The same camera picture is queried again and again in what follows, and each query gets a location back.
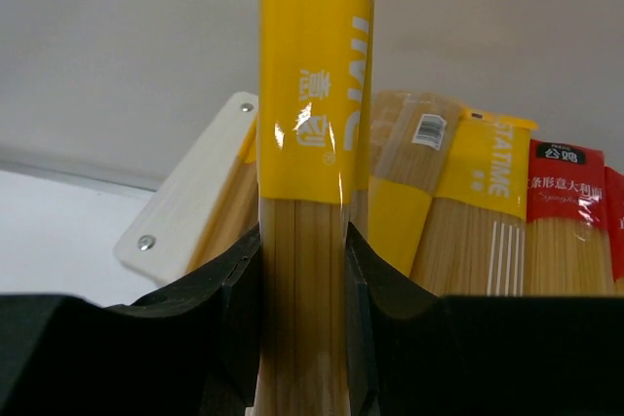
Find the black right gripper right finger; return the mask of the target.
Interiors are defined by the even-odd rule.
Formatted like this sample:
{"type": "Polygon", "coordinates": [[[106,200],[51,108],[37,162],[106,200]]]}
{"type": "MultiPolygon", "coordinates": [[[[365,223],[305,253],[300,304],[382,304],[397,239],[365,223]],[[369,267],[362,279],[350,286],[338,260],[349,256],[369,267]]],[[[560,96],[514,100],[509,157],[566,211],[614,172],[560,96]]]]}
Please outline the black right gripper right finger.
{"type": "Polygon", "coordinates": [[[435,296],[355,228],[345,246],[355,415],[619,415],[619,298],[435,296]]]}

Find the red pasta bag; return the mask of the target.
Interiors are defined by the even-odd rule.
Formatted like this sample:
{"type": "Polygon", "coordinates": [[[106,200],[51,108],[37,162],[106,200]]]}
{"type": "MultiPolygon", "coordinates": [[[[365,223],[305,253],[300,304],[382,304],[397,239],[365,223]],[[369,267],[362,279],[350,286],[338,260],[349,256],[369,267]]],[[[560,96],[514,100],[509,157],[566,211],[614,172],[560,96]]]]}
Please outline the red pasta bag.
{"type": "Polygon", "coordinates": [[[605,195],[603,151],[530,142],[526,295],[613,293],[605,195]]]}
{"type": "Polygon", "coordinates": [[[604,177],[607,230],[614,290],[617,295],[623,295],[623,174],[613,168],[605,167],[604,177]]]}

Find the yellow pasta bag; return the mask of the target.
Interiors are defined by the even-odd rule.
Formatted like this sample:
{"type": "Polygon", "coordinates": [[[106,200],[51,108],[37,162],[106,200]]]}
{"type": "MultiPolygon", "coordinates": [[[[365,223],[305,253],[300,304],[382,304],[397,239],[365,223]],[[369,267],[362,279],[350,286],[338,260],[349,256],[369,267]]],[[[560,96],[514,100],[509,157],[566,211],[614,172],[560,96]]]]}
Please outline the yellow pasta bag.
{"type": "Polygon", "coordinates": [[[462,116],[432,93],[383,91],[371,107],[368,242],[408,276],[462,116]]]}
{"type": "Polygon", "coordinates": [[[461,117],[409,277],[442,296],[524,291],[528,153],[534,122],[461,117]]]}

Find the red pasta bag middle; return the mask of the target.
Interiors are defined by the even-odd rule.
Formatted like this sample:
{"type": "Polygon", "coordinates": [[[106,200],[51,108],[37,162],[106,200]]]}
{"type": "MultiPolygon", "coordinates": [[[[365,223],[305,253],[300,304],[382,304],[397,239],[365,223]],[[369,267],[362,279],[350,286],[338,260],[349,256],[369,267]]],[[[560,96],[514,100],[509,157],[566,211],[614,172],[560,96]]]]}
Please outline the red pasta bag middle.
{"type": "Polygon", "coordinates": [[[623,295],[623,174],[613,168],[605,167],[604,177],[607,230],[614,290],[617,295],[623,295]]]}

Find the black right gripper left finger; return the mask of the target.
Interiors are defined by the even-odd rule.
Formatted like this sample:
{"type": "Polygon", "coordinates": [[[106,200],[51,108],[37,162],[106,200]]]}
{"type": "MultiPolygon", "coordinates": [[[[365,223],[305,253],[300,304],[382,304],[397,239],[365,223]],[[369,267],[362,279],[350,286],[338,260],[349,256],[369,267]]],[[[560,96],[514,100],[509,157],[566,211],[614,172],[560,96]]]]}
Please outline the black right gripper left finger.
{"type": "Polygon", "coordinates": [[[257,229],[130,305],[1,298],[5,415],[242,415],[260,355],[257,229]]]}

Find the white two-tier shelf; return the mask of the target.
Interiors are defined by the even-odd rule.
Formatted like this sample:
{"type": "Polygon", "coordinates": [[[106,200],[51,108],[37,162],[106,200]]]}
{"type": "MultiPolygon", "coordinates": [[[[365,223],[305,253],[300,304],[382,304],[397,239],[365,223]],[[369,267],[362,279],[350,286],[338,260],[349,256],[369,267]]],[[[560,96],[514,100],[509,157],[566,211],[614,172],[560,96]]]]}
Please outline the white two-tier shelf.
{"type": "Polygon", "coordinates": [[[126,268],[156,284],[182,277],[253,125],[256,95],[229,97],[113,249],[126,268]]]}

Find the yellow Pastatime spaghetti bag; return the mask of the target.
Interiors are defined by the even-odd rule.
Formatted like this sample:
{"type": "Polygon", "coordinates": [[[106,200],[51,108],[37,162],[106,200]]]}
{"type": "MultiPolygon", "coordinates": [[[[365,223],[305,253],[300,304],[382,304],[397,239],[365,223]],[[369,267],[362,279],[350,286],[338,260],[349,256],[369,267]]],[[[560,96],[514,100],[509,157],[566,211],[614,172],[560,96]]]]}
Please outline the yellow Pastatime spaghetti bag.
{"type": "Polygon", "coordinates": [[[258,415],[349,413],[344,250],[374,0],[259,0],[258,415]]]}

